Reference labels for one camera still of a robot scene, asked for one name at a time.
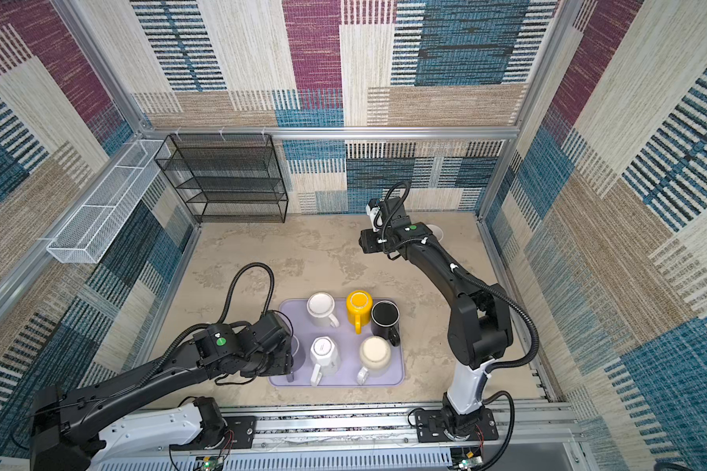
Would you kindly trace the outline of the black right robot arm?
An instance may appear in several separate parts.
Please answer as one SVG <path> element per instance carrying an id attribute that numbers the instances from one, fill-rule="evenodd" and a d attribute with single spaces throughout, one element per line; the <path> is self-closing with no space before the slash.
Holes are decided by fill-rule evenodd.
<path id="1" fill-rule="evenodd" d="M 369 200 L 371 227 L 361 232 L 359 246 L 365 253 L 412 263 L 449 305 L 447 340 L 457 364 L 432 424 L 449 440 L 465 440 L 489 422 L 490 400 L 482 396 L 491 374 L 536 359 L 539 334 L 529 314 L 501 286 L 473 276 L 449 255 L 428 225 L 410 221 L 405 208 L 409 194 L 410 182 L 402 181 L 383 198 Z"/>

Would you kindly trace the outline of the white faceted ceramic mug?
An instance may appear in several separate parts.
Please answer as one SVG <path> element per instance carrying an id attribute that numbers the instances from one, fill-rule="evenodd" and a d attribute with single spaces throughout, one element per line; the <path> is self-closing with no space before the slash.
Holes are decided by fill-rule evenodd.
<path id="1" fill-rule="evenodd" d="M 313 341 L 310 356 L 313 363 L 310 384 L 313 387 L 317 387 L 323 378 L 334 376 L 340 369 L 340 349 L 328 336 L 318 337 Z"/>

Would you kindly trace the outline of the light blue ceramic mug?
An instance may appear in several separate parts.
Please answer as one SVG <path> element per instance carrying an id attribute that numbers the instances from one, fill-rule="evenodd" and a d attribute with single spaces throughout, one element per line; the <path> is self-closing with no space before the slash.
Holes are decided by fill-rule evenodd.
<path id="1" fill-rule="evenodd" d="M 428 229 L 430 229 L 430 231 L 432 231 L 432 234 L 434 235 L 435 239 L 437 239 L 437 241 L 441 243 L 445 236 L 444 231 L 439 226 L 433 224 L 428 224 L 427 227 Z"/>

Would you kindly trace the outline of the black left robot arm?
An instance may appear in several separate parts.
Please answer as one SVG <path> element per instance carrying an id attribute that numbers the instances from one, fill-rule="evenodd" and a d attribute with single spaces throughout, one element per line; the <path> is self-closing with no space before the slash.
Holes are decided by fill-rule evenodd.
<path id="1" fill-rule="evenodd" d="M 161 413 L 144 413 L 132 425 L 126 417 L 182 389 L 212 381 L 230 386 L 240 375 L 246 385 L 260 377 L 285 376 L 294 359 L 293 324 L 263 306 L 259 318 L 228 322 L 225 305 L 217 322 L 184 329 L 163 355 L 92 386 L 62 392 L 47 387 L 31 407 L 29 467 L 88 470 L 100 461 L 151 447 L 229 451 L 236 432 L 214 398 L 199 396 Z"/>

